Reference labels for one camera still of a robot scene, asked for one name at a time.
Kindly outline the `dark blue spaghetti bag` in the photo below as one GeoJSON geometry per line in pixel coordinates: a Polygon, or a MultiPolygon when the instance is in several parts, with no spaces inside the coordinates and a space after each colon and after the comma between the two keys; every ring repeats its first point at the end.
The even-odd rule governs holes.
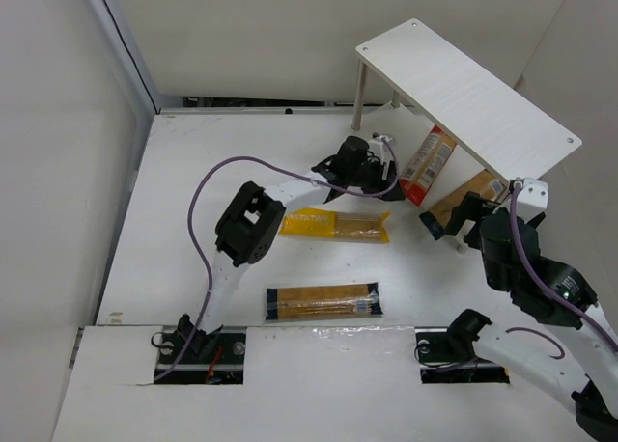
{"type": "Polygon", "coordinates": [[[419,215],[434,240],[455,236],[467,220],[477,222],[500,204],[506,185],[483,170],[419,215]]]}

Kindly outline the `red spaghetti bag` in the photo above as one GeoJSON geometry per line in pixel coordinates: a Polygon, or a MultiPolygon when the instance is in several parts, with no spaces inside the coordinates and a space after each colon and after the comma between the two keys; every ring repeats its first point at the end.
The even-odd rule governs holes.
{"type": "Polygon", "coordinates": [[[400,175],[405,197],[420,207],[457,143],[435,125],[400,175]]]}

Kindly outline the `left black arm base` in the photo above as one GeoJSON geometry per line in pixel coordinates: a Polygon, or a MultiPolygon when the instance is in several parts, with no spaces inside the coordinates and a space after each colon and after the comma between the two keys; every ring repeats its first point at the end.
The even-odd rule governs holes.
{"type": "Polygon", "coordinates": [[[157,350],[154,384],[241,385],[247,329],[219,327],[210,334],[197,330],[181,354],[192,328],[189,315],[183,315],[174,330],[152,334],[151,346],[157,350]]]}

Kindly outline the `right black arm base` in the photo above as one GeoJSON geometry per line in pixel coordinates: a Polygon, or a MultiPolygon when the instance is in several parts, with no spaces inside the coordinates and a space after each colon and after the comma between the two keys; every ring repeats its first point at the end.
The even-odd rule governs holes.
{"type": "Polygon", "coordinates": [[[422,384],[509,384],[505,368],[478,357],[473,342],[489,318],[466,309],[445,327],[415,329],[414,358],[422,384]]]}

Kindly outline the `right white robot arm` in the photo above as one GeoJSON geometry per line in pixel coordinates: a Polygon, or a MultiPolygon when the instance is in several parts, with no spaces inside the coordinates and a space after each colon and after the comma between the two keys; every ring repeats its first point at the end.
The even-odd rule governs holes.
{"type": "Polygon", "coordinates": [[[617,335],[604,319],[598,297],[575,268],[542,256],[537,225],[514,207],[502,208],[467,193],[454,208],[447,233],[474,221],[469,246],[481,252],[486,280],[542,325],[574,361],[561,364],[498,323],[471,309],[447,328],[450,346],[464,359],[492,361],[544,391],[574,415],[596,441],[617,438],[617,335]]]}

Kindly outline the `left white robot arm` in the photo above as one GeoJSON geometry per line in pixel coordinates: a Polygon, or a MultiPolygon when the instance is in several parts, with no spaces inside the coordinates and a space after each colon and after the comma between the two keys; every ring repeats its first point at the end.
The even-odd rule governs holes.
{"type": "Polygon", "coordinates": [[[259,164],[286,176],[287,181],[262,187],[249,180],[239,188],[215,225],[212,260],[201,248],[194,226],[187,226],[205,266],[207,284],[197,319],[188,315],[179,319],[179,355],[190,354],[200,361],[210,357],[234,291],[245,271],[267,254],[285,216],[304,207],[329,203],[344,194],[383,201],[402,199],[400,167],[393,145],[393,138],[387,135],[374,134],[369,141],[351,135],[338,152],[304,174],[249,155],[230,157],[213,166],[200,181],[200,189],[215,173],[235,162],[259,164]]]}

